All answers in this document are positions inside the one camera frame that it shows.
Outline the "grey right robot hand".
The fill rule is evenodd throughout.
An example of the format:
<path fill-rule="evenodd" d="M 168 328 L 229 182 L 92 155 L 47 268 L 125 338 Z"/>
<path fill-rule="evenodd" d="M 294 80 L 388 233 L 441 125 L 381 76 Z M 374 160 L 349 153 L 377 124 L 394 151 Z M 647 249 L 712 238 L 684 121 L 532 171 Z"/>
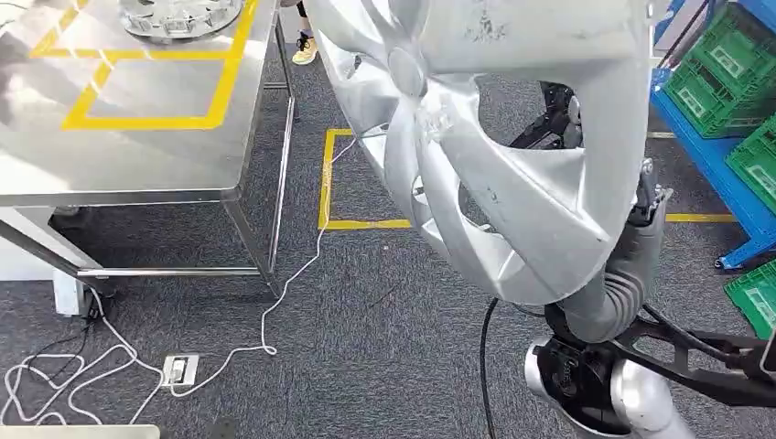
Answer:
<path fill-rule="evenodd" d="M 609 341 L 636 319 L 653 291 L 672 194 L 657 183 L 652 160 L 644 159 L 635 204 L 605 266 L 559 303 L 576 338 L 589 343 Z"/>

